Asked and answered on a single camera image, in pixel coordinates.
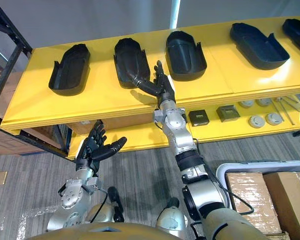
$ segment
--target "plastic wrap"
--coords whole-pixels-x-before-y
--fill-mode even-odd
[[[264,234],[281,234],[278,217],[263,175],[260,172],[227,173],[229,188],[247,201],[254,213],[244,217]],[[232,198],[233,208],[239,213],[250,209],[237,198]]]

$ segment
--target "gray carpet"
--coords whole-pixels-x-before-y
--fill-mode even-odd
[[[300,160],[300,136],[274,134],[200,144],[208,164],[216,170],[223,163],[262,160]],[[58,189],[75,165],[50,153],[0,156],[0,171],[8,171],[0,185],[0,240],[22,240],[43,233],[60,204]],[[168,148],[118,153],[101,162],[99,176],[105,188],[117,187],[126,222],[154,226],[171,196],[189,218],[181,189],[180,171]],[[103,200],[92,196],[92,205]],[[187,228],[187,239],[194,239]]]

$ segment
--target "lower shelf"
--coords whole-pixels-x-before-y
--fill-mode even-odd
[[[204,126],[191,126],[191,123],[188,123],[187,128],[191,131],[192,136],[197,138],[201,143],[300,130],[300,112],[293,109],[285,102],[282,102],[289,116],[295,123],[292,125],[285,115],[281,105],[278,102],[273,102],[279,109],[280,114],[284,119],[284,122],[276,126],[266,123],[262,128],[254,128],[251,127],[248,122],[249,118],[253,115],[259,115],[265,119],[268,113],[276,113],[276,109],[272,104],[262,107],[257,105],[255,102],[252,107],[244,108],[236,102],[234,105],[240,114],[240,118],[235,121],[221,122],[217,115],[217,108],[227,104],[201,106],[187,109],[187,116],[190,111],[205,109],[210,120],[209,124]],[[127,142],[122,148],[122,152],[168,146],[168,140],[166,136],[159,128],[155,126],[154,123],[111,129],[106,132],[106,136],[106,143],[112,143],[123,136],[127,137]],[[68,154],[69,159],[73,160],[75,158],[80,142],[86,137],[87,134],[76,135],[73,133]]]

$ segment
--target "black plastic tray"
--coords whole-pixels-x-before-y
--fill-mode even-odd
[[[184,31],[174,31],[167,38],[166,60],[174,80],[194,80],[207,68],[201,43],[196,45],[194,38]]]
[[[121,87],[135,89],[131,76],[150,80],[150,69],[145,50],[132,38],[123,38],[114,47],[114,64]]]
[[[54,61],[49,88],[63,96],[77,95],[83,91],[89,71],[90,52],[85,44],[67,50],[61,62]]]
[[[284,33],[288,35],[298,47],[300,47],[300,20],[287,19],[285,20],[282,28]]]
[[[230,36],[245,58],[258,69],[276,69],[290,58],[273,33],[266,37],[254,26],[234,23]]]

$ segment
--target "black cable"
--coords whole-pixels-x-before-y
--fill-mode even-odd
[[[205,236],[199,236],[198,235],[197,230],[195,228],[195,225],[197,225],[197,224],[202,224],[202,222],[201,221],[194,221],[194,222],[190,223],[190,227],[192,228],[193,233],[195,235],[195,240],[206,240]]]
[[[240,215],[248,215],[248,214],[253,214],[255,209],[249,204],[247,203],[245,200],[243,200],[241,197],[239,197],[238,195],[234,194],[232,191],[224,188],[225,191],[227,191],[230,195],[232,195],[233,197],[235,197],[236,199],[239,199],[241,202],[243,202],[245,205],[247,205],[251,210],[250,211],[246,211],[246,212],[239,212]]]
[[[97,217],[98,213],[101,211],[102,207],[105,205],[107,198],[108,198],[108,193],[105,194],[105,197],[104,197],[104,200],[103,200],[101,206],[99,207],[98,211],[95,213],[95,215],[93,216],[93,218],[91,219],[90,223],[92,223],[95,220],[95,218]]]
[[[197,138],[193,138],[193,140],[196,141],[196,148],[198,153],[202,156],[200,149],[199,149],[199,141]],[[211,168],[209,167],[209,165],[205,162],[205,160],[203,160],[204,166],[208,169],[208,171],[211,173],[211,175],[213,176],[213,178],[217,181],[219,187],[224,191],[225,197],[226,197],[226,202],[227,202],[227,208],[230,207],[230,199],[227,193],[229,193],[230,195],[232,195],[233,197],[235,197],[236,199],[239,199],[242,203],[244,203],[248,208],[250,208],[250,211],[246,211],[246,212],[239,212],[240,215],[248,215],[248,214],[252,214],[255,209],[249,204],[247,203],[245,200],[243,200],[241,197],[239,197],[238,195],[234,194],[232,191],[226,189],[222,183],[220,182],[220,180],[217,178],[217,176],[215,175],[215,173],[211,170]]]
[[[156,121],[154,122],[154,124],[155,124],[159,129],[162,130],[162,127],[160,127]]]

